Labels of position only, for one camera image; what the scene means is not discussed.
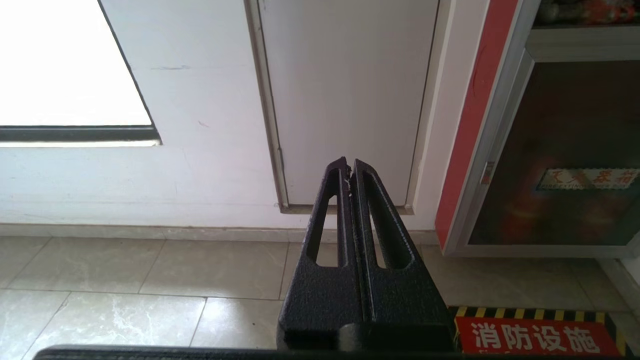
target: yellow and black stripe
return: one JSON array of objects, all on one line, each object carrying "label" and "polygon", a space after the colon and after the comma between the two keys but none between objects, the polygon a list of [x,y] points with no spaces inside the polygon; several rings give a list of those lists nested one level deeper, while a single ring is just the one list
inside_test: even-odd
[{"label": "yellow and black stripe", "polygon": [[604,324],[609,336],[615,341],[620,355],[633,357],[624,335],[618,330],[609,314],[603,311],[574,311],[550,309],[524,309],[514,307],[471,307],[449,306],[449,312],[455,317],[468,318],[505,318],[536,319],[573,322],[599,322]]}]

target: window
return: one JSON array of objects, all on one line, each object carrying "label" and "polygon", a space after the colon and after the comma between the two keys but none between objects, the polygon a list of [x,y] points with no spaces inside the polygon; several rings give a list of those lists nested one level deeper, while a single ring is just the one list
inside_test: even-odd
[{"label": "window", "polygon": [[159,144],[98,1],[5,1],[0,44],[0,146]]}]

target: tiled floor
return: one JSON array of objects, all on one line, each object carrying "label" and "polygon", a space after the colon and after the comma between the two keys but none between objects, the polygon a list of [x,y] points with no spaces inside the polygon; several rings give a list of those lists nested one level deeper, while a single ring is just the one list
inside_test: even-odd
[{"label": "tiled floor", "polygon": [[[640,325],[595,261],[421,250],[448,305],[610,311],[640,354]],[[299,243],[0,238],[0,359],[62,343],[273,348],[299,253]],[[318,263],[335,266],[335,244]]]}]

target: red stripe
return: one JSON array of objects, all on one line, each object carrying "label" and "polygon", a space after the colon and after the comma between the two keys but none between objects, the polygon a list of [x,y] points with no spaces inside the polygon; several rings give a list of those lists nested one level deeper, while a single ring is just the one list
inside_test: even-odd
[{"label": "red stripe", "polygon": [[436,233],[441,248],[449,234],[517,4],[517,0],[491,0],[487,9],[436,214]]}]

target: baseboard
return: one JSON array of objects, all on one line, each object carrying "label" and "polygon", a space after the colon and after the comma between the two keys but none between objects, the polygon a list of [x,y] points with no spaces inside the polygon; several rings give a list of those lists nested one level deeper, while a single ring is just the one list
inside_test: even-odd
[{"label": "baseboard", "polygon": [[620,296],[625,300],[629,309],[640,321],[640,286],[627,271],[619,259],[598,259],[600,267],[607,274],[611,283]]},{"label": "baseboard", "polygon": [[[57,238],[302,242],[305,233],[305,229],[259,229],[251,227],[0,224],[0,236]],[[434,231],[410,231],[409,235],[416,245],[435,245],[438,243],[438,238]],[[325,229],[322,241],[335,243],[337,241],[337,231]]]}]

